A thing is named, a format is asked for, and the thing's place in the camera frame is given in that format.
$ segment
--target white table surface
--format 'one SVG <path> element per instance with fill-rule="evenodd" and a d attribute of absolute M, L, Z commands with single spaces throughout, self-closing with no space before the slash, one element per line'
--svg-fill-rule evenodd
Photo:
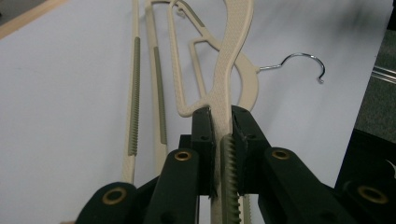
<path fill-rule="evenodd" d="M 187 1 L 210 32 L 222 37 L 222 1 Z M 243 52 L 256 65 L 306 58 L 259 74 L 252 114 L 272 146 L 295 151 L 333 186 L 392 10 L 391 0 L 257 0 Z M 141 3 L 141 115 L 135 183 L 155 176 L 148 44 Z M 163 69 L 168 146 L 191 132 L 173 91 L 166 5 L 155 7 Z M 131 57 L 131 2 L 70 0 L 0 40 L 0 223 L 73 220 L 93 193 L 119 181 Z M 188 99 L 197 98 L 183 39 L 197 36 L 176 16 Z M 206 83 L 216 52 L 198 46 Z M 236 73 L 233 102 L 240 91 Z M 254 208 L 253 220 L 261 222 Z M 202 223 L 208 220 L 207 213 Z"/>

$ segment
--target hanger hook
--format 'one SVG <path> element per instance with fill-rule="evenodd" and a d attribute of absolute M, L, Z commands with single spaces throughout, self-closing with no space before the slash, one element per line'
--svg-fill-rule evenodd
<path fill-rule="evenodd" d="M 283 66 L 283 64 L 288 59 L 290 59 L 292 57 L 296 57 L 296 56 L 304 56 L 304 57 L 311 58 L 311 59 L 315 60 L 320 65 L 322 72 L 321 72 L 320 76 L 318 77 L 318 82 L 319 82 L 319 84 L 323 84 L 324 80 L 322 79 L 322 77 L 324 76 L 324 73 L 326 71 L 326 68 L 324 67 L 323 62 L 319 58 L 315 57 L 314 55 L 307 54 L 307 53 L 293 53 L 293 54 L 289 55 L 288 57 L 286 57 L 281 64 L 260 67 L 259 72 L 264 71 L 264 70 L 269 70 L 269 69 L 280 68 Z"/>

